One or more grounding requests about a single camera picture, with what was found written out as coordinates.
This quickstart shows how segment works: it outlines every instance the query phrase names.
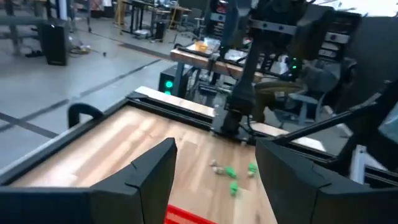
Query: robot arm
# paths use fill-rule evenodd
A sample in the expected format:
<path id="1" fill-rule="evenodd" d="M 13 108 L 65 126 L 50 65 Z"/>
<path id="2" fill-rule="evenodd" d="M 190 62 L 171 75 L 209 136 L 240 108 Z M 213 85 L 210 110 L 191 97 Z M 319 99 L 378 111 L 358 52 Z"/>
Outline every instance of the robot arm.
<path id="1" fill-rule="evenodd" d="M 288 49 L 289 54 L 299 61 L 317 58 L 333 16 L 333 8 L 308 4 L 304 0 L 264 0 L 253 10 L 251 1 L 230 0 L 227 8 L 221 40 L 223 53 L 228 51 L 237 32 L 249 27 L 249 36 L 252 37 L 241 79 L 225 105 L 228 113 L 221 130 L 234 135 L 238 133 L 242 117 L 249 116 L 254 106 L 252 82 L 265 43 L 271 42 L 277 48 Z"/>

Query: green indicator light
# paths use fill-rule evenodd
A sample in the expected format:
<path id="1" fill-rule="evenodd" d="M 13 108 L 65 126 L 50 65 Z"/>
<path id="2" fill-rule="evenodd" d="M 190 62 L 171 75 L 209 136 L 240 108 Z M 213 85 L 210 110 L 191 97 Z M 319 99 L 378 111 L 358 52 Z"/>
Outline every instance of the green indicator light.
<path id="1" fill-rule="evenodd" d="M 172 88 L 172 87 L 173 87 L 173 82 L 167 81 L 167 82 L 166 82 L 166 87 L 167 87 L 167 88 Z"/>

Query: gray floor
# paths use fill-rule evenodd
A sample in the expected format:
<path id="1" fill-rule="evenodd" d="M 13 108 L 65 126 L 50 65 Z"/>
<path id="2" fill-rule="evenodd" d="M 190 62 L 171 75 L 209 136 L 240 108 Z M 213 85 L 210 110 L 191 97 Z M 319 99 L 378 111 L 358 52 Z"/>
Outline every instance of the gray floor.
<path id="1" fill-rule="evenodd" d="M 7 116 L 21 119 L 18 125 L 0 119 L 0 168 L 67 130 L 66 110 L 71 103 L 89 103 L 105 110 L 139 86 L 156 89 L 159 73 L 175 64 L 120 46 L 128 43 L 167 54 L 173 46 L 168 43 L 173 32 L 161 44 L 119 35 L 110 19 L 93 19 L 94 34 L 84 31 L 84 22 L 78 27 L 82 31 L 75 38 L 95 51 L 70 58 L 67 67 L 47 65 L 43 57 L 14 57 L 11 41 L 0 40 L 0 118 L 9 122 L 12 119 Z M 189 39 L 180 37 L 178 42 L 187 44 Z M 25 44 L 38 47 L 33 41 Z M 271 112 L 267 112 L 267 121 L 278 125 Z M 298 128 L 286 125 L 288 130 Z M 30 130 L 47 131 L 44 135 L 48 137 Z M 322 140 L 333 154 L 345 142 L 335 129 L 317 133 L 314 138 Z"/>

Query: wooden table surface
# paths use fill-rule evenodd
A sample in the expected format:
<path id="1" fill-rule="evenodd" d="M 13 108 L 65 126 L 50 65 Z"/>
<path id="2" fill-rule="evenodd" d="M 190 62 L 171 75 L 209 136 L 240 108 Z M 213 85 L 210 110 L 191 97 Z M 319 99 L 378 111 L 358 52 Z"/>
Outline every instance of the wooden table surface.
<path id="1" fill-rule="evenodd" d="M 176 9 L 176 10 L 179 10 L 179 11 L 183 11 L 183 12 L 191 12 L 192 11 L 191 9 L 187 9 L 187 8 L 184 8 L 184 7 L 181 7 L 181 6 L 170 6 L 170 8 L 171 9 Z"/>
<path id="2" fill-rule="evenodd" d="M 175 62 L 182 62 L 187 65 L 192 65 L 201 69 L 207 69 L 208 59 L 199 55 L 184 52 L 179 49 L 173 49 L 170 51 L 170 58 Z M 213 71 L 229 75 L 231 74 L 234 78 L 240 78 L 242 75 L 243 68 L 227 63 L 227 66 L 223 62 L 216 62 L 213 67 Z M 256 72 L 254 76 L 254 82 L 261 81 L 263 75 L 260 72 Z"/>
<path id="3" fill-rule="evenodd" d="M 213 109 L 140 87 L 137 92 L 199 113 Z M 277 134 L 277 128 L 257 124 L 258 130 Z M 130 164 L 167 137 L 175 138 L 178 153 L 169 204 L 217 223 L 276 223 L 259 176 L 247 177 L 255 162 L 254 147 L 241 146 L 211 136 L 201 129 L 127 106 L 68 145 L 56 155 L 16 180 L 14 187 L 87 187 Z M 315 140 L 303 140 L 311 144 Z M 238 175 L 239 193 L 229 195 L 231 179 L 213 173 L 216 159 L 232 166 Z"/>

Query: chair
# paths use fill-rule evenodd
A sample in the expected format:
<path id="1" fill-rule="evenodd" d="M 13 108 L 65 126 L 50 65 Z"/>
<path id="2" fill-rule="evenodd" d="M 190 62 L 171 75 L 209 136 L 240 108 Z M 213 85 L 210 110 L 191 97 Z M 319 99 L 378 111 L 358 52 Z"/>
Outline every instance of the chair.
<path id="1" fill-rule="evenodd" d="M 338 83 L 326 92 L 311 90 L 304 86 L 303 90 L 290 93 L 281 99 L 273 110 L 276 118 L 280 121 L 279 128 L 283 128 L 285 123 L 294 123 L 299 126 L 319 122 L 325 98 L 330 93 L 335 94 L 343 88 L 345 83 L 351 83 L 356 63 L 350 58 L 344 58 L 341 62 L 340 78 Z"/>
<path id="2" fill-rule="evenodd" d="M 192 11 L 188 15 L 183 15 L 182 24 L 177 30 L 181 31 L 181 28 L 184 28 L 183 32 L 179 32 L 174 36 L 174 41 L 177 40 L 178 35 L 190 35 L 196 39 L 200 39 L 201 32 L 201 23 L 203 22 L 203 18 L 201 18 L 202 10 L 192 8 Z"/>
<path id="3" fill-rule="evenodd" d="M 304 126 L 318 122 L 321 118 L 323 99 L 326 94 L 310 91 L 306 87 L 299 92 L 290 93 L 287 97 L 280 99 L 279 104 L 273 110 L 280 122 L 279 128 L 282 129 L 285 123 Z"/>

